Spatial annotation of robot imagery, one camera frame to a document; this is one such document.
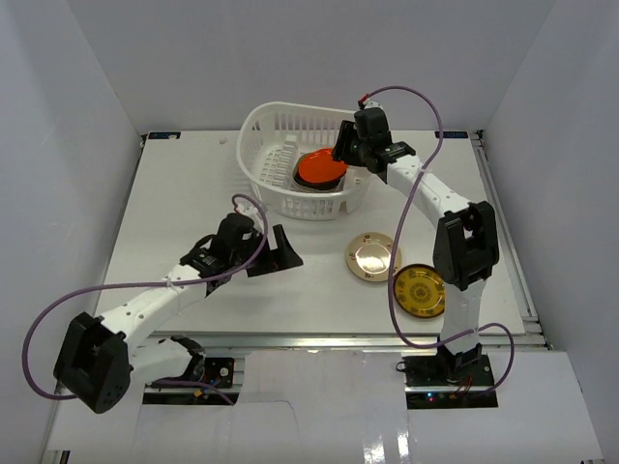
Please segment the orange round plate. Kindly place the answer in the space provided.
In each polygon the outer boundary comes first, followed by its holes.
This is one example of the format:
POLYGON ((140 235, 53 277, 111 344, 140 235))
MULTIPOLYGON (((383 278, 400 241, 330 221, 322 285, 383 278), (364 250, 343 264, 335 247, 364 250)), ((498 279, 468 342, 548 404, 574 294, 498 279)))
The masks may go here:
POLYGON ((348 165, 344 161, 333 159, 332 148, 321 148, 301 157, 297 174, 306 184, 323 186, 338 182, 347 169, 348 165))

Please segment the black round plate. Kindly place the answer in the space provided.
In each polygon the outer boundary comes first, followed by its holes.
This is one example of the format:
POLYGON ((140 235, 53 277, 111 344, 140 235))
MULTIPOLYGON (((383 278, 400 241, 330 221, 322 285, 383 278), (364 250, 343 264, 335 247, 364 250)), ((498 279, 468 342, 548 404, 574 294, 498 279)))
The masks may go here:
POLYGON ((332 192, 339 189, 343 177, 340 176, 335 180, 323 181, 323 182, 310 182, 304 179, 300 171, 297 170, 292 178, 293 185, 300 191, 308 192, 332 192))

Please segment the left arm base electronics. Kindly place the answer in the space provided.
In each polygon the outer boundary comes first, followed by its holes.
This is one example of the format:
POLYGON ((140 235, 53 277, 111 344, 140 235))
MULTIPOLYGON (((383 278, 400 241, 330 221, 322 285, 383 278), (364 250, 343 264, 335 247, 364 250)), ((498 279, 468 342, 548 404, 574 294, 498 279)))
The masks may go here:
POLYGON ((147 385, 144 404, 177 406, 233 406, 239 393, 232 391, 235 360, 205 358, 178 378, 164 378, 147 385))

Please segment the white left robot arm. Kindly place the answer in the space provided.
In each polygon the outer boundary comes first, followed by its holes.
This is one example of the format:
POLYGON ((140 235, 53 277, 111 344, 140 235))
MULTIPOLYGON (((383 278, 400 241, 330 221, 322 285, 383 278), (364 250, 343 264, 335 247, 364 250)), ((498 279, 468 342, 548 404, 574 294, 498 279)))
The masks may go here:
POLYGON ((161 285, 97 317, 82 312, 68 326, 53 375, 94 413, 113 408, 137 371, 156 386, 197 385, 205 370, 203 348, 183 335, 147 346, 145 340, 183 309, 207 298, 240 269, 249 277, 302 266, 282 225, 273 228, 270 247, 255 222, 228 214, 216 233, 198 240, 161 285))

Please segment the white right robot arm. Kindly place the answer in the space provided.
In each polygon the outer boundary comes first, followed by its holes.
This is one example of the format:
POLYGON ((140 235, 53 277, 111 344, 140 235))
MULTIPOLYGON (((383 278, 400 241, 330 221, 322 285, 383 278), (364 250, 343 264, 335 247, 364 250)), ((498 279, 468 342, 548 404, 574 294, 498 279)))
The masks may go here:
POLYGON ((468 200, 431 174, 412 147, 393 140, 379 106, 362 106, 352 121, 341 123, 332 155, 378 176, 435 227, 432 263, 445 288, 436 371, 444 383, 461 384, 482 355, 481 299, 499 261, 493 207, 468 200))

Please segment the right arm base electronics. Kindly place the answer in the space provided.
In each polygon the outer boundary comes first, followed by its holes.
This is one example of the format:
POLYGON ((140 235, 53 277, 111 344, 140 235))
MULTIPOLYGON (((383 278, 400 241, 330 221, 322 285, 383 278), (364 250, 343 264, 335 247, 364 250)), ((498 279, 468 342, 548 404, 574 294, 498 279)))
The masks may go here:
POLYGON ((449 373, 436 356, 403 357, 395 370, 404 375, 408 410, 492 409, 498 407, 487 355, 458 373, 449 373))

